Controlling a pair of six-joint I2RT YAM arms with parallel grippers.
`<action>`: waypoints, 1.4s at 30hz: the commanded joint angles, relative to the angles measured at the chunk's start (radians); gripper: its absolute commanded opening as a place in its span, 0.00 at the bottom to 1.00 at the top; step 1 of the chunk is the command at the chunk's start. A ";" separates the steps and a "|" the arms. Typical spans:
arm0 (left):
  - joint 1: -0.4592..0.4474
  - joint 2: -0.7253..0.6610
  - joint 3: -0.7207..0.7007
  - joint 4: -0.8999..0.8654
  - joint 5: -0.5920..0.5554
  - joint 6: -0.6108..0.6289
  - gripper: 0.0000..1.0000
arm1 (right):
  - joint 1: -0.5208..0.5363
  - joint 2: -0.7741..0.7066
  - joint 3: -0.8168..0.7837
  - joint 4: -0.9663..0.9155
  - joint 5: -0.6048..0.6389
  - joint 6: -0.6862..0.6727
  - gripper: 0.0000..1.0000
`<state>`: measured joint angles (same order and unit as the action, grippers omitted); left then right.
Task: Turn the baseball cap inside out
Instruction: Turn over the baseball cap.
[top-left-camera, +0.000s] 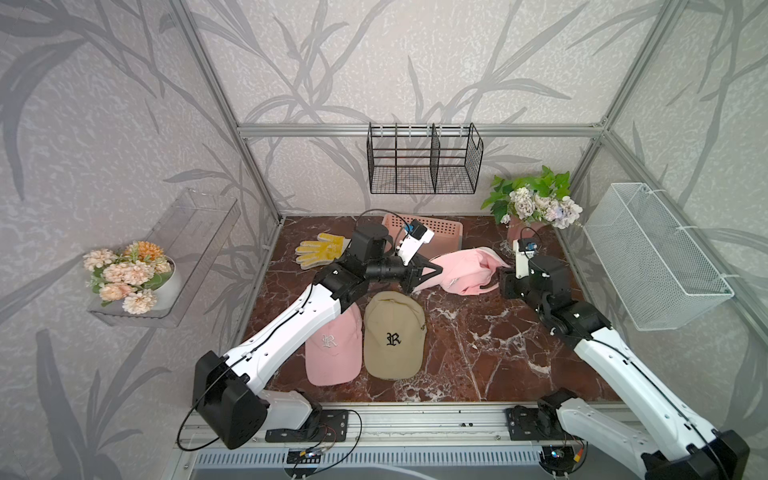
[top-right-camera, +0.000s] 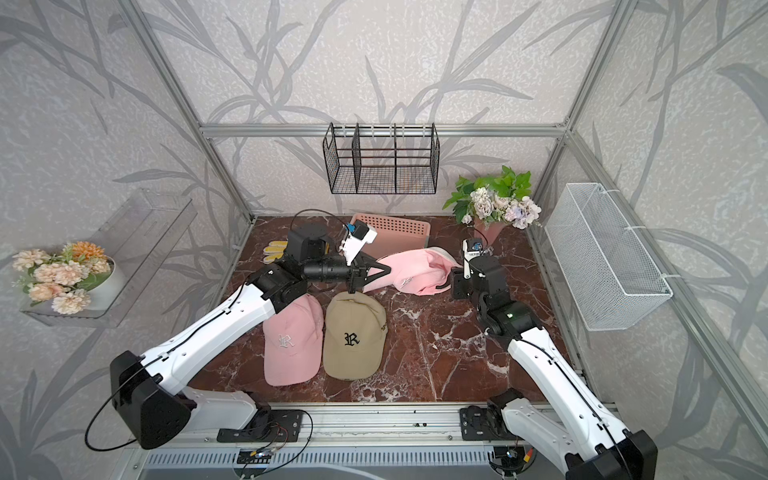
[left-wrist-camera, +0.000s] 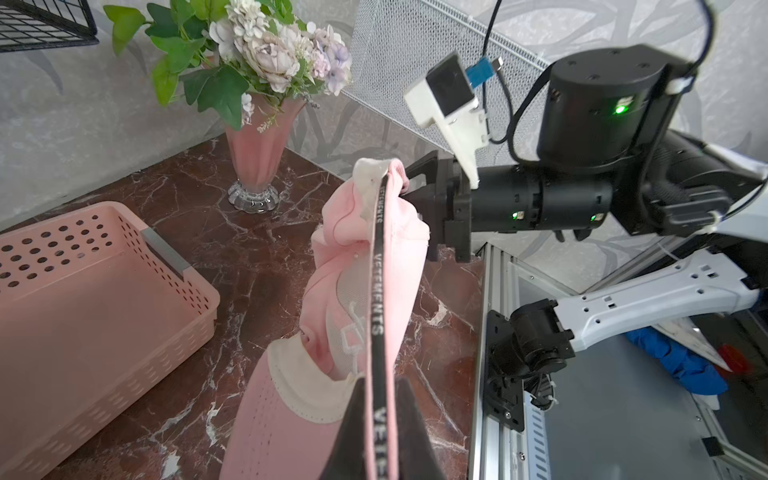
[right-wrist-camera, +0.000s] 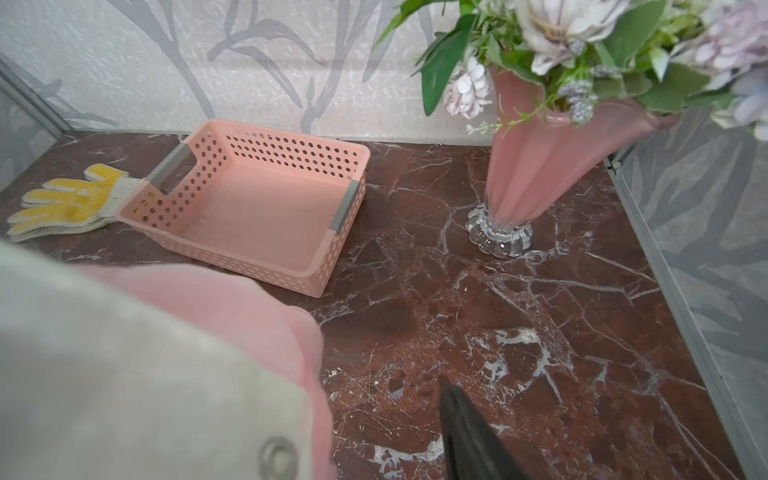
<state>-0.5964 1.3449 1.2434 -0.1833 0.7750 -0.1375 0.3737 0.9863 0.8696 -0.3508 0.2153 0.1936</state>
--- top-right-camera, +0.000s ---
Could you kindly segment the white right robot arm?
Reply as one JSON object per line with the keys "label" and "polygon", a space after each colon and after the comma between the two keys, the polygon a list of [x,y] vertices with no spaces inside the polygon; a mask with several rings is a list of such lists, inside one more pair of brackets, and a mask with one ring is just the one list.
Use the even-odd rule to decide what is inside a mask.
{"label": "white right robot arm", "polygon": [[658,448],[631,431],[575,373],[525,303],[511,298],[506,273],[489,255],[466,253],[451,271],[451,292],[468,299],[486,336],[506,348],[546,397],[552,420],[510,389],[489,402],[497,423],[527,441],[568,479],[652,479]]}

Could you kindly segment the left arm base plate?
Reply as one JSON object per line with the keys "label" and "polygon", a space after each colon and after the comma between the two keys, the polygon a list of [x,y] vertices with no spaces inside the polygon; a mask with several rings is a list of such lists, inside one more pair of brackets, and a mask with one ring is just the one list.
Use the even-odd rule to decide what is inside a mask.
{"label": "left arm base plate", "polygon": [[298,441],[304,412],[298,409],[262,410],[241,429],[220,429],[219,443]]}

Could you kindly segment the beige baseball cap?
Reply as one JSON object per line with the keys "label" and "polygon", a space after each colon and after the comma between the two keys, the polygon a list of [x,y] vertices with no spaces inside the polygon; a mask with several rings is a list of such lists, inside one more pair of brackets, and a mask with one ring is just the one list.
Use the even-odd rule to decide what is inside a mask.
{"label": "beige baseball cap", "polygon": [[325,315],[325,373],[345,381],[372,376],[380,367],[387,333],[387,314],[376,299],[359,292],[337,294]]}

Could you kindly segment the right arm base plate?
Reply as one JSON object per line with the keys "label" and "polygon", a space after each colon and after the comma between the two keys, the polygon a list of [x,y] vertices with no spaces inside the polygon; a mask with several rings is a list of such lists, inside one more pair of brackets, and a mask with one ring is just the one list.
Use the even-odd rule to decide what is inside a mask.
{"label": "right arm base plate", "polygon": [[498,408],[471,405],[459,410],[461,438],[464,441],[515,441]]}

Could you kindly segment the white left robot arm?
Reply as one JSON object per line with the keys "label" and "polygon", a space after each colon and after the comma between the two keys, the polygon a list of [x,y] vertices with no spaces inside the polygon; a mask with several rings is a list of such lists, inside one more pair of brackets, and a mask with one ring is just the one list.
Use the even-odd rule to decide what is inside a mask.
{"label": "white left robot arm", "polygon": [[143,449],[169,443],[182,432],[216,430],[222,441],[257,439],[279,429],[269,406],[243,391],[208,392],[190,381],[212,359],[255,327],[265,344],[265,377],[284,386],[318,371],[323,311],[311,282],[343,282],[352,293],[389,274],[364,252],[378,233],[356,220],[338,249],[319,224],[290,231],[282,258],[251,274],[219,306],[193,325],[141,355],[125,351],[110,364],[108,402]]}

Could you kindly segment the pink baseball cap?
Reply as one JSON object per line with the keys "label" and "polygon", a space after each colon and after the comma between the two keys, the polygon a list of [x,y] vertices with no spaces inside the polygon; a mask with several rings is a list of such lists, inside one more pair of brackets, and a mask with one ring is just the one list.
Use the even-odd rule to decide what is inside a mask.
{"label": "pink baseball cap", "polygon": [[459,264],[444,249],[429,247],[404,251],[378,260],[391,271],[364,287],[368,293],[385,287],[394,287],[402,293],[428,296],[450,288],[450,275]]}
{"label": "pink baseball cap", "polygon": [[324,314],[319,301],[305,294],[263,323],[264,377],[282,387],[311,380],[319,371]]}

